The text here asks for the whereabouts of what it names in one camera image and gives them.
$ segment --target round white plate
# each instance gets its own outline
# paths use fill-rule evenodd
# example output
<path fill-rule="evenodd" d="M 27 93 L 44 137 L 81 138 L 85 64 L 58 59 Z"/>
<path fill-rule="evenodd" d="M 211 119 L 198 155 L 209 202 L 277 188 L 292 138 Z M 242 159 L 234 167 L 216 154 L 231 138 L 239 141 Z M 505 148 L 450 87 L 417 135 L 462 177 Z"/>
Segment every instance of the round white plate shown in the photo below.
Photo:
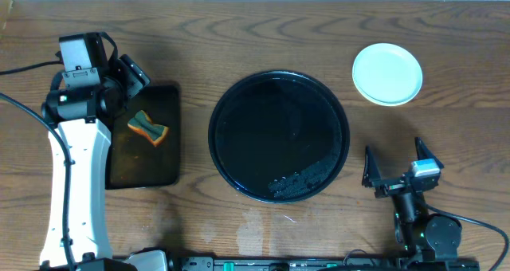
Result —
<path fill-rule="evenodd" d="M 379 43 L 369 45 L 358 54 L 352 66 L 352 79 L 367 100 L 396 106 L 418 94 L 423 74 L 420 64 L 407 50 Z"/>

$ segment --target round black tray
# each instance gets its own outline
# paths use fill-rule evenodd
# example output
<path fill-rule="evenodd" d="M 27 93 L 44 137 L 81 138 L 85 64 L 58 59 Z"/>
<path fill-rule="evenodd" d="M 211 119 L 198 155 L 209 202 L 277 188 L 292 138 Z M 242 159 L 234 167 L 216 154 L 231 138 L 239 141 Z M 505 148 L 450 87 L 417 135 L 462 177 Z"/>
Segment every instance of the round black tray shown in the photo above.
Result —
<path fill-rule="evenodd" d="M 289 71 L 258 73 L 218 101 L 209 125 L 216 168 L 241 193 L 288 203 L 321 192 L 349 149 L 347 117 L 318 80 Z"/>

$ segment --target sponge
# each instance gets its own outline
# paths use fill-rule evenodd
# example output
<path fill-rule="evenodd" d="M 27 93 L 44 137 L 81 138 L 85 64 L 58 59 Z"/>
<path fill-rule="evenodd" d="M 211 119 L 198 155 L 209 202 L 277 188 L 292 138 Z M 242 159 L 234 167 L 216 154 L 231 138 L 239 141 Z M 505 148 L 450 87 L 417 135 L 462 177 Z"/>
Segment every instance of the sponge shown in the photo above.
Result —
<path fill-rule="evenodd" d="M 163 142 L 169 132 L 168 127 L 152 123 L 151 117 L 144 111 L 137 112 L 135 117 L 127 122 L 127 126 L 148 139 L 155 147 Z"/>

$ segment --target wooden table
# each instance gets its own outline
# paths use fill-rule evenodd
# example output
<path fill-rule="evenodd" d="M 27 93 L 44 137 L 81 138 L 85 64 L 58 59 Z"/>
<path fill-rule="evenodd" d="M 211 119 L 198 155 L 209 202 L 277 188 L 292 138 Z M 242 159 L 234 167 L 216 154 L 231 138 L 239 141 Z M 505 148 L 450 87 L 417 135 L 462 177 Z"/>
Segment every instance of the wooden table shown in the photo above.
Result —
<path fill-rule="evenodd" d="M 161 245 L 180 254 L 342 257 L 355 248 L 399 248 L 393 207 L 361 187 L 366 144 L 386 175 L 415 159 L 421 136 L 443 161 L 429 203 L 510 232 L 510 3 L 18 1 L 0 40 L 0 70 L 50 61 L 58 37 L 105 30 L 153 84 L 182 88 L 182 170 L 177 185 L 106 192 L 115 254 Z M 410 103 L 376 106 L 356 90 L 351 67 L 367 45 L 401 45 L 424 85 Z M 0 78 L 0 91 L 35 110 L 60 67 Z M 291 69 L 325 83 L 346 110 L 347 162 L 309 200 L 288 205 L 237 193 L 210 158 L 207 128 L 223 92 L 249 74 Z M 47 132 L 0 102 L 0 262 L 36 269 L 49 221 L 52 164 Z M 501 237 L 464 224 L 460 255 L 487 269 Z M 507 260 L 502 269 L 510 269 Z"/>

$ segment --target white robot part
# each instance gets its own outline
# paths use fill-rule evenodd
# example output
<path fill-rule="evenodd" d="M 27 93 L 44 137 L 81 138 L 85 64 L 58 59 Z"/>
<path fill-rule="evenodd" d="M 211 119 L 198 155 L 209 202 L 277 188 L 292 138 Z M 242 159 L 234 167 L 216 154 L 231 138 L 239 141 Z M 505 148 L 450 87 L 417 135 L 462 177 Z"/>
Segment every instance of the white robot part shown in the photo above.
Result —
<path fill-rule="evenodd" d="M 106 158 L 111 144 L 111 132 L 101 121 L 85 123 L 84 119 L 58 124 L 56 132 L 69 149 L 71 188 L 69 197 L 69 237 L 75 262 L 85 253 L 95 258 L 111 258 L 104 216 Z M 50 267 L 66 265 L 62 239 L 62 204 L 64 201 L 64 155 L 58 142 L 49 134 L 53 154 L 53 185 L 51 214 L 44 249 L 39 264 Z"/>

